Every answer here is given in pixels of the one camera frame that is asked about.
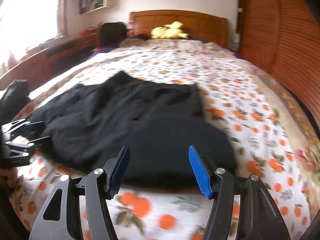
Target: white wall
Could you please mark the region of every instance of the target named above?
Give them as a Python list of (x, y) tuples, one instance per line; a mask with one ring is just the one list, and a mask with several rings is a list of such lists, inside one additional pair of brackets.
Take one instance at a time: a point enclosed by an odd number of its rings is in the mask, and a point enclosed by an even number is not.
[(132, 11), (176, 9), (207, 13), (229, 20), (229, 47), (233, 48), (238, 0), (114, 0), (111, 9), (79, 15), (79, 0), (67, 0), (67, 25), (70, 36), (103, 22), (127, 23)]

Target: bedspread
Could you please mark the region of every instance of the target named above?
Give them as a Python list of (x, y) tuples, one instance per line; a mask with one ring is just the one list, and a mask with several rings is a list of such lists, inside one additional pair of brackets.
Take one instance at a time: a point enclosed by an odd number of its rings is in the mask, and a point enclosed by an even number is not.
[[(288, 121), (281, 121), (281, 106), (274, 109), (269, 104), (274, 95), (265, 95), (267, 89), (254, 66), (236, 59), (214, 43), (200, 41), (127, 39), (120, 47), (75, 67), (50, 87), (44, 86), (43, 91), (37, 90), (33, 101), (16, 119), (77, 83), (102, 83), (120, 70), (153, 82), (197, 82), (205, 120), (228, 134), (238, 165), (237, 175), (248, 177), (255, 173), (262, 179), (279, 207), (291, 238), (298, 239), (310, 224), (310, 210), (313, 215), (317, 211), (317, 197), (309, 210), (306, 194), (309, 201), (310, 195), (306, 188), (310, 191), (312, 188), (303, 182), (291, 140), (283, 127)], [(41, 152), (35, 154), (30, 166), (19, 168), (19, 185), (10, 200), (28, 230), (62, 174), (70, 174), (72, 178), (83, 175), (47, 159)], [(85, 239), (89, 240), (84, 198), (80, 201), (82, 227)], [(168, 192), (123, 186), (107, 204), (119, 239), (200, 240), (212, 201), (196, 189)], [(230, 239), (235, 238), (238, 215), (236, 196)]]

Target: blue gripper pad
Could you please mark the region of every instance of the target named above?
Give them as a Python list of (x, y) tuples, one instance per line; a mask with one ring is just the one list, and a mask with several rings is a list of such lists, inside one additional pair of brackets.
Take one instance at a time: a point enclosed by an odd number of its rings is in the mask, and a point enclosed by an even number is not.
[(205, 170), (205, 167), (193, 145), (189, 147), (189, 161), (193, 169), (193, 173), (196, 176), (201, 193), (204, 194), (206, 198), (211, 199), (212, 190), (210, 187), (210, 176)]
[(123, 146), (118, 156), (116, 158), (109, 159), (105, 166), (103, 166), (108, 174), (107, 185), (109, 185), (109, 189), (107, 192), (107, 199), (111, 200), (115, 194), (118, 194), (130, 158), (131, 154), (128, 146)]

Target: wooden louvered door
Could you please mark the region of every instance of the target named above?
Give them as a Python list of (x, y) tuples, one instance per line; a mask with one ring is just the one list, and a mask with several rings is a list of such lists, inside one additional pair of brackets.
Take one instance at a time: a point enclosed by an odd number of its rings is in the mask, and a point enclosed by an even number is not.
[(239, 54), (296, 94), (320, 127), (320, 26), (303, 0), (245, 0)]

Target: wooden headboard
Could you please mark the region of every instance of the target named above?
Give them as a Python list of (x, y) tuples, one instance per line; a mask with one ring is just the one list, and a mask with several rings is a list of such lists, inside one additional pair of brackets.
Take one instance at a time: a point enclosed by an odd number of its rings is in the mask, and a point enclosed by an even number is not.
[(131, 12), (128, 36), (144, 34), (149, 37), (153, 28), (171, 24), (174, 21), (183, 23), (183, 31), (193, 39), (215, 42), (222, 47), (228, 45), (227, 19), (205, 13), (181, 10)]

